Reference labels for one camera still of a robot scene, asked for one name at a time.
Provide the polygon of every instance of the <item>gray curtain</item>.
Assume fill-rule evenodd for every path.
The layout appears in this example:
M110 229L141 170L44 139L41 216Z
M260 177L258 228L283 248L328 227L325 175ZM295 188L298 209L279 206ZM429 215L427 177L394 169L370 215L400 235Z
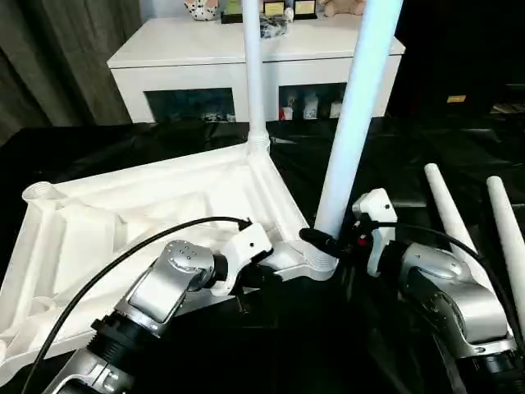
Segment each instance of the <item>gray curtain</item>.
M0 145L28 126L130 122L106 61L139 0L0 0Z

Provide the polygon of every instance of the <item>white pole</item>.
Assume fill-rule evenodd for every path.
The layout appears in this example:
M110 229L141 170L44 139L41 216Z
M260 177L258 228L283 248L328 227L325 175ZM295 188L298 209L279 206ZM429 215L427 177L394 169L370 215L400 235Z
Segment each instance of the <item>white pole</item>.
M249 104L248 145L252 152L256 150L268 151L270 138L266 130L264 116L259 0L243 0L242 7Z
M334 237L345 217L402 4L368 0L364 11L315 221L315 228ZM334 259L314 248L307 260L318 271L336 267Z
M449 192L449 189L446 187L445 180L440 173L440 169L434 163L427 164L425 166L425 174L427 175L428 184L432 195L434 196L434 201L436 201L437 211L440 214L441 222L443 223L443 228L445 232L454 237L456 240L463 242L470 249L476 250L473 240L468 234L468 230L463 223L463 219L459 214L458 208L452 195ZM486 287L494 293L494 288L492 287L491 280L487 276L485 269L470 255L466 254L462 249L456 245L450 245L454 255L467 263L470 268L472 277L480 285Z
M492 211L498 227L501 248L509 272L510 287L518 311L519 327L525 332L525 243L519 229L509 197L501 179L491 176L486 180L489 186Z

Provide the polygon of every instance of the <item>glass cabinet door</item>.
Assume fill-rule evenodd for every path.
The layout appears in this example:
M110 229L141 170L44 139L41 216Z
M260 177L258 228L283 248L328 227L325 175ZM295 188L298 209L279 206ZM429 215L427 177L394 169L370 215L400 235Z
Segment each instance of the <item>glass cabinet door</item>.
M235 122L231 88L144 92L155 121L199 119Z
M337 118L346 83L279 86L279 120Z

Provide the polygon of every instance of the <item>stuffed animal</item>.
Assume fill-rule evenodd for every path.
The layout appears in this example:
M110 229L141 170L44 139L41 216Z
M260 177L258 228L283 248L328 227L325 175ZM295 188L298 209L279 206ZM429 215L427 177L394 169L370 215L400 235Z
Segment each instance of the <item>stuffed animal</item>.
M325 6L325 15L355 14L362 15L367 5L367 0L319 0Z
M219 0L185 0L184 5L196 21L217 19Z

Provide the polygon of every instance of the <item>white dresser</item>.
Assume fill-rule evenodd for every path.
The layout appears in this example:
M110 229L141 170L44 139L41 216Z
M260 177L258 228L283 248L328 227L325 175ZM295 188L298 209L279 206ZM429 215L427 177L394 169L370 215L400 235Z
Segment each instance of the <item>white dresser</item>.
M268 121L279 118L286 95L344 88L360 22L351 15L296 21L285 35L262 41ZM374 116L385 114L403 53L394 39ZM241 24L152 19L107 64L133 122L162 120L172 112L192 117L184 114L188 108L210 111L203 103L217 98L236 121L249 119ZM176 108L183 104L186 109Z

